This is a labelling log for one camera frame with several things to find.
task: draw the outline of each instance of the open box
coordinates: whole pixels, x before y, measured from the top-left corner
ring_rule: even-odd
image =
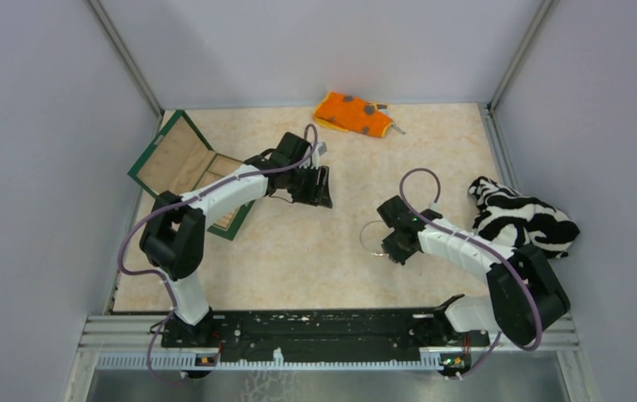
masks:
[[[242,162],[217,153],[185,111],[176,111],[141,154],[128,175],[153,197],[164,191],[182,194],[205,187]],[[227,240],[239,232],[254,202],[224,215],[208,231]]]

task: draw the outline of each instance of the orange sock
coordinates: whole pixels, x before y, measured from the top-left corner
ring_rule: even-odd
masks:
[[[339,131],[354,131],[382,138],[393,124],[378,106],[350,95],[328,92],[313,111],[313,119],[321,126]]]

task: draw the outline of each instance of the gray wall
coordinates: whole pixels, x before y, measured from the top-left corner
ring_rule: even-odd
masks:
[[[61,398],[154,128],[84,2],[0,2],[0,401]]]
[[[540,0],[103,0],[161,106],[488,101]]]
[[[555,269],[604,400],[637,400],[637,2],[562,1],[497,117],[522,189],[581,225]]]

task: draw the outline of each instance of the zebra print cloth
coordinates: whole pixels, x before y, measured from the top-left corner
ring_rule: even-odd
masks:
[[[579,228],[564,212],[489,178],[477,178],[469,186],[469,194],[479,210],[473,229],[500,245],[533,243],[547,258],[562,258],[579,235]]]

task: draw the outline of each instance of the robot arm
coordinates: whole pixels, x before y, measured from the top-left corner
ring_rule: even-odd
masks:
[[[320,155],[326,151],[325,143],[318,143],[311,157],[296,169],[262,174],[299,162],[311,152],[310,148],[308,141],[287,132],[276,149],[248,159],[228,175],[229,183],[214,183],[180,195],[165,192],[158,196],[153,210],[198,198],[150,220],[141,236],[141,250],[153,266],[167,274],[177,299],[175,314],[189,331],[201,331],[200,322],[210,312],[198,276],[194,275],[203,259],[207,228],[227,213],[277,189],[287,190],[294,203],[332,208],[329,168],[318,165]]]
[[[536,336],[532,310],[516,282],[518,280],[499,259],[483,249],[501,255],[526,282],[537,306],[542,329],[569,310],[567,295],[544,254],[533,245],[520,249],[497,245],[456,227],[432,209],[423,211],[424,217],[446,229],[438,230],[415,216],[399,196],[383,203],[378,213],[393,229],[383,240],[383,250],[392,261],[404,265],[418,251],[436,255],[488,285],[489,296],[464,296],[449,301],[445,316],[454,332],[503,331],[510,340],[521,345],[527,345]]]

